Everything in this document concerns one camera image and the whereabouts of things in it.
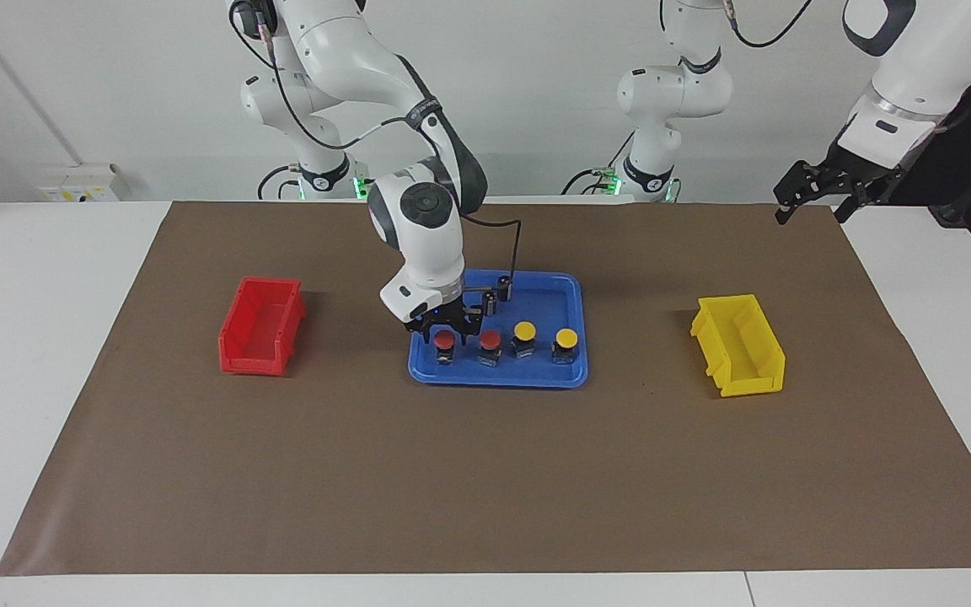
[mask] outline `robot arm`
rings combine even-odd
[[[289,40],[285,49],[293,49],[308,74],[307,95],[311,83],[323,95],[315,97],[321,104],[332,99],[392,106],[421,134],[431,157],[378,178],[367,198],[378,235],[405,257],[381,299],[408,330],[428,335],[429,326],[443,324],[464,337],[477,334],[481,317],[463,305],[459,219],[481,207],[486,174],[444,116],[440,101],[407,59],[373,38],[355,0],[250,3],[277,66],[278,38]],[[276,40],[269,36],[273,31]]]
[[[679,64],[646,67],[624,76],[617,88],[620,108],[636,124],[631,151],[618,160],[620,192],[636,200],[667,195],[681,134],[673,118],[721,114],[732,97],[732,74],[722,65],[723,0],[669,0],[663,8],[669,45]]]
[[[840,222],[882,202],[971,85],[971,0],[848,0],[843,24],[879,67],[826,159],[775,187],[778,223],[822,196],[848,195]]]
[[[258,34],[258,19],[249,3],[231,0],[233,10],[242,22],[243,30],[253,38]],[[340,143],[339,128],[331,121],[313,115],[338,105],[340,101],[326,95],[309,79],[305,69],[298,61],[298,54],[290,43],[285,30],[277,28],[273,37],[273,54],[282,72],[282,84],[287,100],[302,123],[320,141],[331,146]],[[242,106],[246,114],[263,126],[276,128],[290,139],[294,155],[298,159],[297,173],[299,189],[303,197],[309,199],[332,199],[332,197],[355,197],[355,178],[365,177],[365,164],[342,150],[328,149],[314,142],[302,133],[298,124],[282,100],[280,86],[273,73],[263,73],[251,77],[240,88]]]

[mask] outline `brown paper mat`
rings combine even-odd
[[[971,567],[970,454],[826,208],[481,215],[582,281],[585,387],[416,384],[361,205],[176,203],[0,575]],[[465,232],[506,265],[512,232]],[[243,276],[311,292],[289,378],[219,372]],[[702,373],[696,299],[732,293],[786,350],[778,395]]]

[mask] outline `red button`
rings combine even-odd
[[[479,345],[485,350],[496,350],[501,346],[501,334],[495,330],[483,330],[478,338]]]
[[[438,350],[450,350],[455,347],[455,334],[450,330],[439,330],[432,336],[432,342]]]

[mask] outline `blue tray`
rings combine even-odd
[[[467,287],[492,287],[507,272],[467,270]],[[466,293],[469,306],[481,304],[481,293]],[[539,328],[532,357],[516,359],[512,352],[512,330],[520,321]],[[579,335],[575,361],[558,365],[552,362],[552,341],[558,330],[567,327]],[[501,361],[495,368],[478,362],[478,338],[467,338],[462,346],[455,342],[455,359],[450,365],[437,363],[437,350],[425,343],[421,335],[411,339],[407,368],[411,377],[423,384],[494,385],[508,388],[571,389],[585,384],[590,367],[587,364],[587,332],[582,322],[582,289],[570,274],[556,272],[516,272],[512,281],[512,299],[498,301],[496,314],[482,321],[482,330],[497,330],[502,338]],[[447,327],[434,327],[432,334]]]

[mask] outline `yellow cap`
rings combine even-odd
[[[575,345],[579,342],[579,335],[575,334],[574,330],[570,328],[562,328],[556,332],[556,345],[561,346],[566,350],[571,350],[575,348]]]
[[[524,321],[516,325],[516,339],[518,341],[532,341],[537,334],[539,334],[539,330],[532,323]]]

